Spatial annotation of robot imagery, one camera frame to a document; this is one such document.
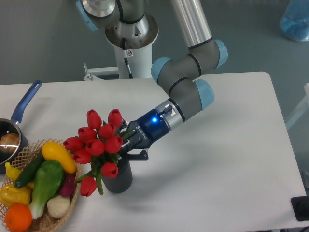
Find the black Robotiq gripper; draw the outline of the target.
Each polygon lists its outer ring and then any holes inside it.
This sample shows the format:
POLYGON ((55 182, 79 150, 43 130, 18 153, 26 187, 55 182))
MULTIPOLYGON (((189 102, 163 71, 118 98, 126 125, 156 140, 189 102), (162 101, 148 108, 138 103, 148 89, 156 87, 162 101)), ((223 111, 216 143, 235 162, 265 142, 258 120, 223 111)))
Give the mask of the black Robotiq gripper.
POLYGON ((129 123, 122 119, 122 124, 117 127, 115 134, 119 135, 126 128, 128 131, 134 130, 134 132, 128 136, 129 143, 122 146, 118 153, 128 161, 147 161, 147 148, 169 133, 168 125, 160 117, 160 113, 156 109, 152 109, 137 120, 129 123))

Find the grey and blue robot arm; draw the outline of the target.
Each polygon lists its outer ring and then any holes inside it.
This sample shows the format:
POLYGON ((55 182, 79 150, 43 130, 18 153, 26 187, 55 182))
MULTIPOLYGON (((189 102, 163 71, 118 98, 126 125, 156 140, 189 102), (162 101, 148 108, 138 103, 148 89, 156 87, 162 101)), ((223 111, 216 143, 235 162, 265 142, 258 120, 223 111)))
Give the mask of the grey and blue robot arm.
POLYGON ((137 120, 123 124, 127 133, 120 157, 146 160, 146 150, 214 101, 210 85, 201 76, 224 64, 227 48, 212 37, 197 0, 174 0, 172 7, 181 26, 188 54, 174 61, 152 60, 158 36, 156 20, 141 0, 79 0, 76 7, 88 28, 104 29, 114 47, 119 78, 153 78, 168 99, 137 120))

